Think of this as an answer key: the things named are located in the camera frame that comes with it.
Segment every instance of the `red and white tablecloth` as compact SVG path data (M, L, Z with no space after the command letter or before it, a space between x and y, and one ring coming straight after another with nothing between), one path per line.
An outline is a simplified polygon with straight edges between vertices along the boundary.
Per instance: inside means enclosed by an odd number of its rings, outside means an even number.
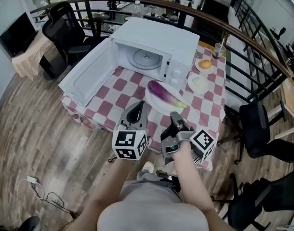
M202 126L217 140L225 116L226 60L224 57L215 60L211 54L210 49L197 45L189 75L199 74L206 77L209 80L209 90L204 95L193 93L188 85L180 90L184 102L190 104L181 116L194 129ZM205 75L199 72L194 65L197 58L210 60L213 73ZM88 128L97 127L113 131L122 112L131 104L144 100L147 102L148 110L148 135L151 136L149 149L160 152L160 135L171 122L169 116L156 111L145 98L145 88L151 80L153 79L140 73L118 67L86 107L77 105L68 96L63 96L62 104L77 122ZM211 158L212 155L200 166L212 170Z

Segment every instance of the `small plate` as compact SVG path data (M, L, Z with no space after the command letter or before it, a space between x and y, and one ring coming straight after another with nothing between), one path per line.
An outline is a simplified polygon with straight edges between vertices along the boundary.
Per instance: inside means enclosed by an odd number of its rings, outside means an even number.
M199 88L197 85L193 83L194 79L199 79L202 84L202 88ZM209 90L209 82L203 76L193 74L190 75L187 79L187 84L189 85L190 89L198 94L205 94Z
M210 75L210 74L212 74L213 73L213 66L211 65L211 67L210 68L208 68L208 69L203 69L203 68L201 68L200 67L200 62L201 61L203 61L203 60L205 60L205 59L201 59L201 58L199 58L199 59L196 59L195 60L195 67L200 71L200 72L202 72L203 74L206 74L206 75Z
M174 87L170 86L167 83L161 82L161 81L158 81L158 82L165 89L167 89L167 91L170 94L172 94L174 97L176 97L177 99L179 99L180 101L185 103L183 101L183 98L181 97L180 93ZM148 103L152 106L152 108L156 109L158 112L160 112L163 115L170 116L171 112L173 112L173 111L177 111L179 114L181 114L181 112L183 111L183 108L181 108L181 107L175 107L171 104L164 102L163 100L158 98L156 95L152 94L148 90L148 88L146 88L146 90L145 90L145 96L146 96Z

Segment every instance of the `eggplant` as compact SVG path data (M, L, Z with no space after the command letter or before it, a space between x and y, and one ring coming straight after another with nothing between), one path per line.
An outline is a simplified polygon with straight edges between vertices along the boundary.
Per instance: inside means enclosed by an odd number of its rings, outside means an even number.
M147 85L148 90L153 95L160 98L162 101L171 104L175 107L186 108L187 106L173 96L167 89L165 89L159 82L151 80L148 82Z

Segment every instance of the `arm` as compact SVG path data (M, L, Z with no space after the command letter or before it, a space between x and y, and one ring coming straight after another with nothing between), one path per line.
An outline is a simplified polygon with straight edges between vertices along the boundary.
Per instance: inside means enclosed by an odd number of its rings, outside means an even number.
M118 202L122 186L132 168L132 160L117 159L99 182L82 214L67 231L95 231L100 214L111 204Z
M179 150L172 156L185 202L194 205L204 213L210 231L233 231L214 209L210 195L193 162L190 143L181 142Z

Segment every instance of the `microwave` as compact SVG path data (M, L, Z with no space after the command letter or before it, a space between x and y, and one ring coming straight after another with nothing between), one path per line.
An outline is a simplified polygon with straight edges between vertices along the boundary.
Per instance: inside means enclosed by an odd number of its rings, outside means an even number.
M200 37L172 25L131 18L92 49L60 82L85 107L118 66L170 84L186 84Z

